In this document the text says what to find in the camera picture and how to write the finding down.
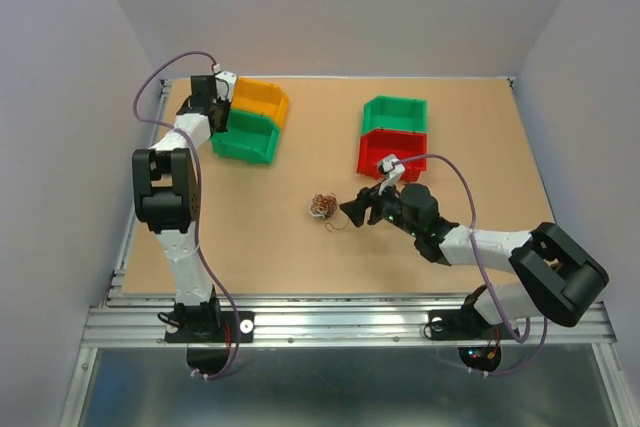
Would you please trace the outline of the yellow plastic bin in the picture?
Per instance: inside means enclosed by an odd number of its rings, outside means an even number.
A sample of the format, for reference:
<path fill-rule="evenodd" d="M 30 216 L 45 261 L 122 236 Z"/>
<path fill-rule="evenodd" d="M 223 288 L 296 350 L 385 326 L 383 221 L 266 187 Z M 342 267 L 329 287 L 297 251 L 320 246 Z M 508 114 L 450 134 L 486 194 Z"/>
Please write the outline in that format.
<path fill-rule="evenodd" d="M 280 86 L 238 77 L 232 95 L 232 108 L 269 117 L 280 129 L 286 123 L 290 99 Z"/>

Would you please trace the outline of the green plastic bin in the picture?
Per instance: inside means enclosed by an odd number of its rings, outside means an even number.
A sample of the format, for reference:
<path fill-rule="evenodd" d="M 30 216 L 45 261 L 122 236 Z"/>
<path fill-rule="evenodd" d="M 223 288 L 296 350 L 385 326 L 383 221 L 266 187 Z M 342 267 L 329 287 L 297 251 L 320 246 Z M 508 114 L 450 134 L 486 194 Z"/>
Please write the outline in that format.
<path fill-rule="evenodd" d="M 213 152 L 250 164 L 273 163 L 280 140 L 280 128 L 268 116 L 232 110 L 227 130 L 211 138 Z"/>
<path fill-rule="evenodd" d="M 361 134 L 376 129 L 427 133 L 427 101 L 383 95 L 371 99 L 363 106 Z"/>

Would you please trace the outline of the red plastic bin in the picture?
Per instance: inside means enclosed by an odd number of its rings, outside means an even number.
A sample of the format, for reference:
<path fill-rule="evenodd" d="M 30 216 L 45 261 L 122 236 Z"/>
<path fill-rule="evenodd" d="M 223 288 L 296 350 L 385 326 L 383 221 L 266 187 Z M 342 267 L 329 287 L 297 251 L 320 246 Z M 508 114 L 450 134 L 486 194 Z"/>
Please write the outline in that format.
<path fill-rule="evenodd" d="M 428 134 L 422 132 L 374 129 L 360 138 L 356 172 L 380 179 L 378 162 L 393 154 L 408 159 L 427 153 Z"/>

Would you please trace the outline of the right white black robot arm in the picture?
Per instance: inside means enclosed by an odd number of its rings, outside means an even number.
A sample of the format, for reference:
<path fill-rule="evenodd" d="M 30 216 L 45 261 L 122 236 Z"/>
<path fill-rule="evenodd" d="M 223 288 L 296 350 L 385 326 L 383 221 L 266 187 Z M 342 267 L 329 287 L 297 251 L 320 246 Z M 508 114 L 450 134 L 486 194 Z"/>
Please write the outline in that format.
<path fill-rule="evenodd" d="M 339 208 L 355 227 L 386 221 L 411 235 L 416 250 L 432 263 L 513 272 L 517 282 L 485 286 L 465 302 L 460 325 L 472 337 L 484 336 L 505 319 L 535 316 L 573 327 L 609 283 L 606 270 L 558 225 L 473 230 L 441 216 L 437 199 L 421 184 L 363 188 Z"/>

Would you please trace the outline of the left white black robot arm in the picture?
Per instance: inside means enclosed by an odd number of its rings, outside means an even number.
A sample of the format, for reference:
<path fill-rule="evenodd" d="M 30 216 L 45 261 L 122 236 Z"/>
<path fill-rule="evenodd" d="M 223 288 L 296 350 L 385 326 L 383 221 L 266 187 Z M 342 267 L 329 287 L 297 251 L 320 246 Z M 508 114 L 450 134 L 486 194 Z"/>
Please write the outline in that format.
<path fill-rule="evenodd" d="M 193 76 L 190 87 L 174 123 L 163 125 L 165 135 L 132 154 L 134 208 L 160 242 L 174 277 L 174 308 L 161 321 L 210 341 L 221 333 L 223 318 L 196 235 L 201 208 L 196 156 L 202 144 L 226 130 L 230 103 L 218 94 L 214 75 Z"/>

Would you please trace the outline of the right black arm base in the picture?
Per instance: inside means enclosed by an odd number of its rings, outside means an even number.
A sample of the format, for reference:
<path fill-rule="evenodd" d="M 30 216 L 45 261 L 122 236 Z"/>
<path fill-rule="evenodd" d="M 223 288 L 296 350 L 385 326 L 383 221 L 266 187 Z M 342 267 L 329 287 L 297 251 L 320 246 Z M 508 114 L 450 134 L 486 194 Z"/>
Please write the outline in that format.
<path fill-rule="evenodd" d="M 423 334 L 434 341 L 489 340 L 495 339 L 496 335 L 509 338 L 504 325 L 491 325 L 475 311 L 464 312 L 462 309 L 431 310 Z"/>

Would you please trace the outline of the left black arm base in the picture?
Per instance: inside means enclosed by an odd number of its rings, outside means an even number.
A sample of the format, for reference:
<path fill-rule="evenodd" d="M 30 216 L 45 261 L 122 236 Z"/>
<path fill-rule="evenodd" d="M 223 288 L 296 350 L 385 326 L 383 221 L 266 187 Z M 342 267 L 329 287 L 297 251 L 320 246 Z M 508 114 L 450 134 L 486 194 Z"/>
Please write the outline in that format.
<path fill-rule="evenodd" d="M 232 310 L 222 310 L 217 304 L 175 304 L 172 311 L 160 312 L 157 318 L 165 325 L 167 343 L 251 343 L 254 338 L 253 330 L 240 330 Z"/>

